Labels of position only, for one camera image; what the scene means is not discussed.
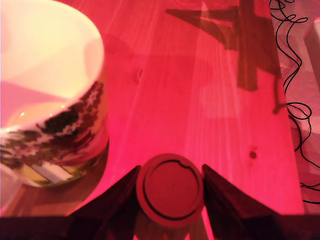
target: mug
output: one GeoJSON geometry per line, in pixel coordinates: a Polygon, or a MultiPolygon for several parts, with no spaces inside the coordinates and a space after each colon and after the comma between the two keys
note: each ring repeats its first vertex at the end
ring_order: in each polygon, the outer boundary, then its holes
{"type": "Polygon", "coordinates": [[[96,26],[53,0],[1,1],[1,168],[35,187],[86,174],[109,142],[96,26]]]}

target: wooden table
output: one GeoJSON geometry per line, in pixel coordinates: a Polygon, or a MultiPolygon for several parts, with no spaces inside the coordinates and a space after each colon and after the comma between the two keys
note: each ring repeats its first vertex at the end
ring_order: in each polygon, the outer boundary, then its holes
{"type": "MultiPolygon", "coordinates": [[[[268,0],[63,2],[104,41],[108,159],[65,186],[23,186],[6,216],[67,215],[167,152],[210,165],[281,214],[304,212],[268,0]]],[[[142,226],[139,240],[164,239],[140,214],[142,226]]],[[[190,239],[212,239],[205,210],[191,228],[190,239]]]]}

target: wooden tabletop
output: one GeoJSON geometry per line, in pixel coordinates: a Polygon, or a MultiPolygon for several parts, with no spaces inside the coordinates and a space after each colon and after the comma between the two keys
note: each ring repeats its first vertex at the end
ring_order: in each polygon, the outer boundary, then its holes
{"type": "Polygon", "coordinates": [[[108,158],[65,186],[23,186],[6,216],[67,215],[162,153],[208,164],[281,214],[304,212],[269,0],[61,2],[104,41],[108,158]]]}

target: patterned mug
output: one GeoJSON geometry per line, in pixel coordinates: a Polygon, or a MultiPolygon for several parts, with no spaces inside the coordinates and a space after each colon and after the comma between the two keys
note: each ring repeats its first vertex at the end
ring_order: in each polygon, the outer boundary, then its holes
{"type": "Polygon", "coordinates": [[[49,187],[86,174],[109,141],[96,26],[53,0],[1,1],[0,167],[49,187]]]}

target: mug pattern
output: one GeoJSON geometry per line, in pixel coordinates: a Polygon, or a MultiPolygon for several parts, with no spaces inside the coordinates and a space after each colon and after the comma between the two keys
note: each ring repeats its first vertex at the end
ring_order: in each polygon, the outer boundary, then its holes
{"type": "Polygon", "coordinates": [[[81,177],[88,167],[84,163],[94,165],[99,158],[88,159],[88,154],[81,150],[97,134],[92,132],[92,127],[98,120],[103,93],[104,83],[97,80],[75,104],[58,115],[29,129],[9,131],[1,136],[1,163],[15,172],[32,169],[46,179],[38,182],[41,186],[81,177]]]}

